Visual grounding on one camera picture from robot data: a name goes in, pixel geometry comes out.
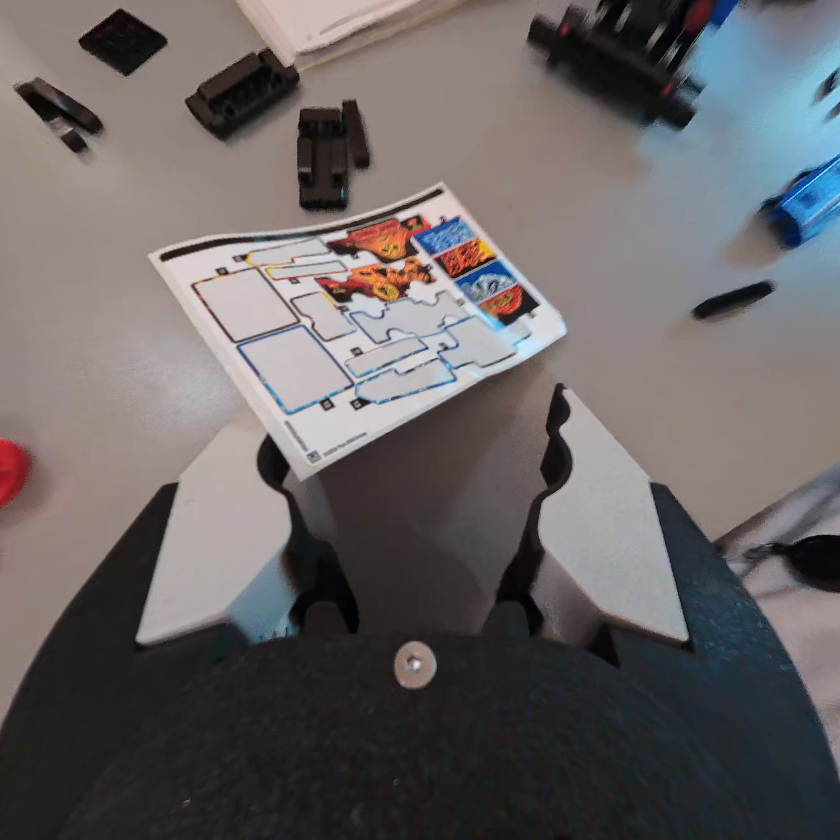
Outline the black lego assembly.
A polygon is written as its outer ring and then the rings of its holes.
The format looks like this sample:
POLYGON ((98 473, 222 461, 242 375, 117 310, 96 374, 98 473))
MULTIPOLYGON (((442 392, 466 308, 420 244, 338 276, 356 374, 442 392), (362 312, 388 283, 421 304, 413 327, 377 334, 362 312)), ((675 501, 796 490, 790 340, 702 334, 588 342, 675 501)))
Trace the black lego assembly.
POLYGON ((340 108, 302 108, 297 137, 299 206, 310 212, 343 210, 350 174, 371 165, 364 119, 356 99, 340 108))

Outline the printed sticker sheet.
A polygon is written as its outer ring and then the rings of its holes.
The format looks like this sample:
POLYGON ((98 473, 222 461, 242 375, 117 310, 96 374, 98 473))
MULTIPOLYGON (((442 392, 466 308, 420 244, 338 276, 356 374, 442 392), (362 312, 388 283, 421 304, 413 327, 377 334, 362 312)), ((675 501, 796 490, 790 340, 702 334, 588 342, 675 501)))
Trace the printed sticker sheet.
POLYGON ((444 183, 149 260, 300 480, 567 333, 444 183))

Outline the blue black lego vehicle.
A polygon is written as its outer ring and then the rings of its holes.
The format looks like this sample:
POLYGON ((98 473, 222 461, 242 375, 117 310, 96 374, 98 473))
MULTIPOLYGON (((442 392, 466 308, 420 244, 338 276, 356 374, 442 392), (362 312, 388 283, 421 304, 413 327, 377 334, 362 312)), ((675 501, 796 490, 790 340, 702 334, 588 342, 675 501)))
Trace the blue black lego vehicle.
POLYGON ((698 38, 719 28, 737 1, 601 1, 568 6, 559 21, 532 19, 527 41, 551 68, 637 110, 641 123, 685 129, 703 85, 683 71, 698 38))

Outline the blue curved lego panel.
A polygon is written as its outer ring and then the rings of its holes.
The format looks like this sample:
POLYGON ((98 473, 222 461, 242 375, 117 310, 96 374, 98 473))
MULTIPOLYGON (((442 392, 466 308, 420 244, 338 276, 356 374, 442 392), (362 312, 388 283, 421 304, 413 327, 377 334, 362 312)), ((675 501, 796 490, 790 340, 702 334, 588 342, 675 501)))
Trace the blue curved lego panel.
POLYGON ((799 248, 818 236, 839 216, 839 156, 802 171, 762 203, 759 215, 783 249, 799 248))

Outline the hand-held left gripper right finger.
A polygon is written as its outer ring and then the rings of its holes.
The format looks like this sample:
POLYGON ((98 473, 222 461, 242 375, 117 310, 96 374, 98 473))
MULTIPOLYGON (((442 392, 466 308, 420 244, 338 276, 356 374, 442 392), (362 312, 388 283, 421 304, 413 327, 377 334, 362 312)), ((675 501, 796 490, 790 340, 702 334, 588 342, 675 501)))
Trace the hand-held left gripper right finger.
POLYGON ((597 649, 621 631, 690 648, 647 473, 566 385, 553 390, 545 433, 544 488, 482 633, 597 649))

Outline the black long lego piece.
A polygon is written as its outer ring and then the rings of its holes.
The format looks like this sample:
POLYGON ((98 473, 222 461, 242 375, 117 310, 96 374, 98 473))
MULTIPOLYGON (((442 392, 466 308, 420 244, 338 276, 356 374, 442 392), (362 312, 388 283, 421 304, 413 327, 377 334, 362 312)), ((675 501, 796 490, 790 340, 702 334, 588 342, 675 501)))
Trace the black long lego piece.
POLYGON ((74 154, 89 151, 82 134, 103 131, 103 123, 94 111, 41 77, 19 82, 14 90, 74 154))

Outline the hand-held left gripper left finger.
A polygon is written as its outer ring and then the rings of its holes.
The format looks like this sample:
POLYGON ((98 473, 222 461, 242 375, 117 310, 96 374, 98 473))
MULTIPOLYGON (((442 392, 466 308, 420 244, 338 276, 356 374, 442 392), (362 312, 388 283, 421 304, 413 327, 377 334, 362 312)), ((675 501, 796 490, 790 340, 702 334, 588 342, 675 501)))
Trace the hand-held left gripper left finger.
POLYGON ((175 490, 135 642, 169 643, 231 627, 247 643, 312 629, 332 603, 349 633, 359 608, 332 546, 284 488, 288 465, 258 420, 234 420, 175 490))

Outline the white shirt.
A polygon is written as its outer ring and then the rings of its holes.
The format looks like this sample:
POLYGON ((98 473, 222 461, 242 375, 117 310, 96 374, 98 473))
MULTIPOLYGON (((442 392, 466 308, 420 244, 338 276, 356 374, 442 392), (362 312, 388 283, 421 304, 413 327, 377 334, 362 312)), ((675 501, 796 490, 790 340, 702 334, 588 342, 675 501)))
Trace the white shirt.
POLYGON ((839 536, 839 465, 725 533, 717 547, 780 638, 838 753, 839 591, 804 583, 778 556, 758 563, 744 557, 765 543, 792 543, 816 534, 839 536))

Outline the black badge reel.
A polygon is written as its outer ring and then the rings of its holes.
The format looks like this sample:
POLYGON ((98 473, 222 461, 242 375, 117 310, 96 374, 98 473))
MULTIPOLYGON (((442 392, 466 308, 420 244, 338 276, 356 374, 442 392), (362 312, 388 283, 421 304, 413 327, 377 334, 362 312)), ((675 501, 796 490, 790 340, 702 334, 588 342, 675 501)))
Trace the black badge reel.
POLYGON ((782 558, 804 583, 827 592, 839 590, 839 536, 816 534, 794 542, 768 542, 749 549, 744 557, 754 564, 782 558))

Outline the white instruction booklet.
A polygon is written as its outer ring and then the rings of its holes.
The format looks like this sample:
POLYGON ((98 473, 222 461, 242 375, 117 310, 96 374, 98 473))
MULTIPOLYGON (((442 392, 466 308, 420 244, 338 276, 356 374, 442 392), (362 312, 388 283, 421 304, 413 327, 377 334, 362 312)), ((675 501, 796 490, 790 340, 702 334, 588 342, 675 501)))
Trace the white instruction booklet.
POLYGON ((450 14, 464 1, 237 1, 284 66, 306 70, 450 14))

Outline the red lego piece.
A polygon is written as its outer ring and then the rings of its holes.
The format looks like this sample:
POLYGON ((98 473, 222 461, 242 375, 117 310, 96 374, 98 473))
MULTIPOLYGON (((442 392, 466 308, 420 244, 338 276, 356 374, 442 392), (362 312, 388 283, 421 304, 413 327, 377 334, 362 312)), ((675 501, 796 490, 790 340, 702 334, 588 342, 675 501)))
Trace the red lego piece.
POLYGON ((31 461, 28 451, 12 440, 1 439, 1 509, 12 503, 25 488, 31 461))

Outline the black square lego plate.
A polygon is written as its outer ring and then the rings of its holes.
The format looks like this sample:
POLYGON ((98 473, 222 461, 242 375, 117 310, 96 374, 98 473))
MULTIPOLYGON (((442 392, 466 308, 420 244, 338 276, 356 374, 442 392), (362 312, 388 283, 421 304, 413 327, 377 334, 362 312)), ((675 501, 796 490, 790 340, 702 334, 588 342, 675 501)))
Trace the black square lego plate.
POLYGON ((168 40, 157 29, 118 8, 79 37, 78 45, 128 77, 166 47, 168 40))

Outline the black lego brick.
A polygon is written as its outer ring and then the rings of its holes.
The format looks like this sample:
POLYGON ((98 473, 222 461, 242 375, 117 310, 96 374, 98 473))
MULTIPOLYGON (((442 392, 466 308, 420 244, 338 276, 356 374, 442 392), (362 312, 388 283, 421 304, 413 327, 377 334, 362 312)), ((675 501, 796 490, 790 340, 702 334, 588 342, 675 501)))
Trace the black lego brick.
POLYGON ((251 52, 200 84, 185 105, 218 140, 228 140, 298 89, 300 75, 271 49, 251 52))

